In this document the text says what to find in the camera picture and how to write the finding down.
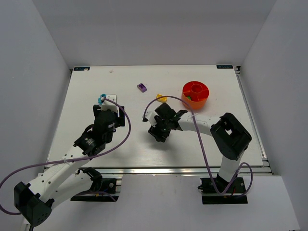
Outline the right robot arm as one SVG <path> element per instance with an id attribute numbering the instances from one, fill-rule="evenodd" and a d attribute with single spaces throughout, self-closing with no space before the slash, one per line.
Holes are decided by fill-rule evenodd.
<path id="1" fill-rule="evenodd" d="M 154 111 L 146 111 L 143 121 L 150 122 L 148 132 L 157 142 L 165 142 L 172 130 L 199 131 L 213 137 L 223 155 L 218 176 L 226 182 L 233 178 L 252 140 L 250 133 L 231 113 L 217 118 L 193 115 L 187 110 L 176 112 L 167 103 L 163 103 Z"/>

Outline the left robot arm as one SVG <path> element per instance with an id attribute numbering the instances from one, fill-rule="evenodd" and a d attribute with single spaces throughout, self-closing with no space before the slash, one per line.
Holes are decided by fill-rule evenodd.
<path id="1" fill-rule="evenodd" d="M 14 188 L 14 204 L 32 227 L 42 224 L 63 201 L 79 193 L 103 194 L 108 191 L 101 174 L 92 167 L 80 170 L 112 141 L 116 128 L 125 126 L 124 107 L 107 109 L 94 105 L 94 123 L 87 126 L 63 156 L 61 164 Z"/>

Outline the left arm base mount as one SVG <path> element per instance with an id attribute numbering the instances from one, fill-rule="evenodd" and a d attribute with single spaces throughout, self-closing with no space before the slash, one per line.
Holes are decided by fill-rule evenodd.
<path id="1" fill-rule="evenodd" d="M 105 178 L 92 167 L 79 169 L 76 176 L 88 175 L 91 186 L 73 196 L 72 202 L 116 202 L 121 191 L 122 180 L 119 178 Z"/>

